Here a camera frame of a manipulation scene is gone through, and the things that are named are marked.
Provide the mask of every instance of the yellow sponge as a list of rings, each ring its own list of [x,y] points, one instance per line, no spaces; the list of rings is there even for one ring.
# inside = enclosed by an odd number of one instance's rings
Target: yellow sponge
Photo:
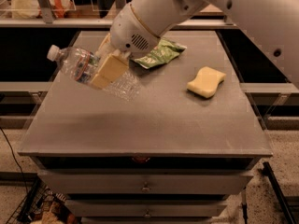
[[[210,98],[225,77],[226,74],[223,72],[205,66],[198,71],[196,78],[187,84],[187,89],[205,98]]]
[[[95,88],[103,89],[121,77],[128,69],[129,64],[127,60],[109,54],[97,74],[91,80],[91,85]]]

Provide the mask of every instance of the gray tabletop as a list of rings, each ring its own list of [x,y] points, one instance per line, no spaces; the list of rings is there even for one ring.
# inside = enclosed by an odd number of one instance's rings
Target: gray tabletop
[[[96,51],[106,32],[82,32],[75,46]],[[188,48],[153,70],[134,66],[140,94],[131,102],[80,85],[59,74],[22,140],[32,156],[267,157],[261,129],[217,35],[172,31],[166,37]],[[198,70],[227,74],[215,96],[186,90]]]

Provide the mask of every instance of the clear water bottle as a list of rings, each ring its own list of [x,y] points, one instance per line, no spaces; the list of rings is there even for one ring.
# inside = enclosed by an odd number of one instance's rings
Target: clear water bottle
[[[100,89],[127,101],[134,99],[139,94],[139,80],[129,69],[104,88],[94,85],[94,77],[97,76],[103,61],[86,49],[76,47],[60,49],[52,45],[47,58],[56,62],[63,74],[79,83]]]

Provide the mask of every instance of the drawer handle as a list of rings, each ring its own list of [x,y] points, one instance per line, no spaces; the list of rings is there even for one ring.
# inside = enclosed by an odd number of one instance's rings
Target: drawer handle
[[[150,192],[150,188],[148,186],[148,183],[144,183],[143,188],[141,189],[142,192]]]
[[[151,218],[151,214],[149,213],[149,211],[147,211],[147,213],[143,217],[144,218]]]

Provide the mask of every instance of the green chip bag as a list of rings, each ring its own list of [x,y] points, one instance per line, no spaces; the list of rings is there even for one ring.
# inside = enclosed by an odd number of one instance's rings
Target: green chip bag
[[[148,55],[134,59],[134,61],[139,63],[142,67],[150,69],[157,65],[170,63],[186,48],[187,47],[179,43],[162,38],[159,44]]]

